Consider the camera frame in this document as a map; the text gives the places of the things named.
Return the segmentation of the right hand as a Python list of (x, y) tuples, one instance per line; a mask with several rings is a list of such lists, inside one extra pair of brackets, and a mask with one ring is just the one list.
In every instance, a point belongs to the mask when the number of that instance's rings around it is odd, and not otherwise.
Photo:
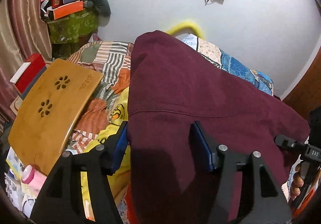
[(290, 188), (290, 197), (291, 199), (296, 199), (297, 196), (300, 195), (301, 191), (300, 188), (303, 186), (304, 181), (301, 178), (301, 163), (296, 165), (295, 174), (293, 176), (293, 181), (291, 183)]

